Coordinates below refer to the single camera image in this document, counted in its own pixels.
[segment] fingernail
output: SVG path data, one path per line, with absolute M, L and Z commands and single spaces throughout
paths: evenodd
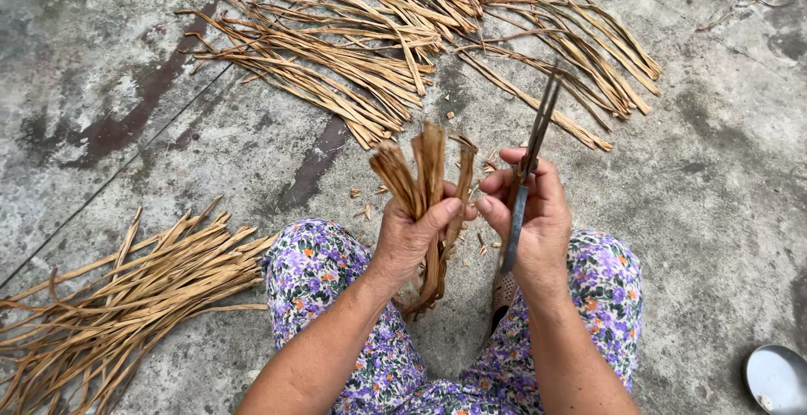
M 462 201 L 458 198 L 450 198 L 449 201 L 446 203 L 446 210 L 449 211 L 450 214 L 457 214 L 459 213 L 459 209 L 462 208 Z
M 491 209 L 491 201 L 488 200 L 488 196 L 482 196 L 476 200 L 476 209 L 482 213 Z

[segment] shoe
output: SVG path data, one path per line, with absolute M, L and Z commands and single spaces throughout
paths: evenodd
M 508 272 L 507 275 L 501 275 L 499 271 L 496 272 L 496 278 L 493 279 L 493 305 L 491 307 L 493 318 L 485 341 L 491 337 L 499 325 L 499 321 L 504 318 L 508 309 L 510 309 L 512 300 L 516 297 L 516 289 L 518 289 L 518 285 L 516 284 L 516 279 L 512 276 L 512 272 Z

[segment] bundle of dried leaves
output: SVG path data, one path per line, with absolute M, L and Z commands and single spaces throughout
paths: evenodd
M 417 180 L 412 176 L 401 148 L 391 142 L 383 142 L 378 152 L 369 159 L 369 166 L 387 185 L 398 204 L 415 220 L 420 219 L 429 207 L 439 203 L 443 196 L 443 167 L 446 156 L 446 133 L 430 121 L 425 121 L 423 132 L 411 141 L 417 163 Z M 468 187 L 473 176 L 474 148 L 462 145 L 462 169 L 457 183 L 457 194 L 463 206 L 468 204 Z M 465 209 L 449 224 L 446 239 L 437 237 L 429 244 L 425 256 L 423 274 L 413 282 L 417 293 L 402 294 L 399 298 L 401 312 L 407 320 L 413 320 L 443 297 L 446 289 L 444 279 L 446 264 L 454 253 Z
M 227 59 L 271 84 L 338 114 L 364 148 L 390 138 L 410 120 L 409 108 L 431 82 L 431 57 L 451 50 L 501 89 L 531 107 L 539 101 L 504 79 L 470 52 L 506 57 L 549 73 L 557 57 L 568 61 L 561 84 L 606 131 L 600 111 L 627 120 L 632 110 L 650 112 L 612 60 L 645 89 L 660 66 L 616 18 L 591 0 L 226 0 L 240 12 L 205 17 L 232 46 L 205 42 L 196 53 Z M 179 13 L 196 13 L 181 10 Z M 482 37 L 485 19 L 518 29 Z M 513 38 L 537 38 L 556 56 L 541 59 L 499 46 Z M 555 111 L 553 120 L 591 148 L 611 145 Z
M 171 328 L 205 312 L 266 309 L 263 304 L 208 307 L 261 282 L 257 256 L 275 238 L 238 245 L 255 228 L 228 233 L 226 212 L 194 232 L 219 198 L 202 214 L 190 217 L 188 211 L 169 230 L 134 243 L 138 209 L 117 253 L 64 275 L 53 269 L 49 281 L 0 301 L 0 308 L 32 313 L 0 330 L 22 330 L 0 342 L 0 350 L 12 353 L 2 359 L 16 363 L 16 372 L 3 380 L 8 386 L 0 411 L 28 413 L 47 404 L 48 413 L 56 413 L 57 407 L 68 410 L 66 399 L 70 413 L 109 413 L 140 360 Z M 148 247 L 139 253 L 144 255 L 133 255 Z M 68 296 L 56 295 L 56 284 L 104 265 L 111 268 L 94 282 Z M 20 303 L 42 290 L 49 290 L 51 304 Z

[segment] concrete floor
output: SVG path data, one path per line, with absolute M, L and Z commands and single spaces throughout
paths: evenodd
M 649 116 L 615 123 L 610 153 L 557 129 L 544 152 L 575 225 L 622 237 L 642 260 L 635 398 L 645 413 L 762 413 L 742 387 L 744 356 L 769 342 L 807 354 L 807 0 L 740 8 L 703 33 L 738 0 L 595 1 L 659 60 L 662 95 L 644 95 Z M 233 225 L 271 233 L 320 216 L 374 241 L 388 194 L 371 193 L 369 153 L 340 120 L 239 85 L 226 63 L 187 76 L 194 63 L 175 49 L 205 29 L 172 12 L 209 14 L 217 0 L 0 3 L 0 296 L 114 252 L 138 204 L 147 233 L 223 193 Z M 540 95 L 534 71 L 491 63 Z M 416 122 L 464 132 L 485 155 L 526 137 L 527 106 L 452 56 L 438 67 Z M 560 106 L 606 135 L 569 98 Z M 353 216 L 364 203 L 370 222 Z M 494 239 L 482 223 L 470 232 Z M 411 327 L 431 376 L 456 376 L 485 333 L 495 259 L 475 251 L 460 249 L 470 265 L 449 268 L 445 299 Z M 235 299 L 259 303 L 262 288 Z M 264 312 L 197 317 L 143 362 L 119 412 L 232 412 L 273 352 Z

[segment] purple floral fabric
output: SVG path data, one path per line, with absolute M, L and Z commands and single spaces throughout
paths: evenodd
M 369 259 L 369 251 L 338 224 L 306 219 L 286 226 L 261 262 L 275 347 L 283 347 L 325 310 Z M 591 339 L 630 390 L 641 316 L 638 259 L 619 239 L 575 230 L 567 267 L 570 294 Z M 527 306 L 519 291 L 458 382 L 428 381 L 390 303 L 331 413 L 543 413 L 530 347 Z

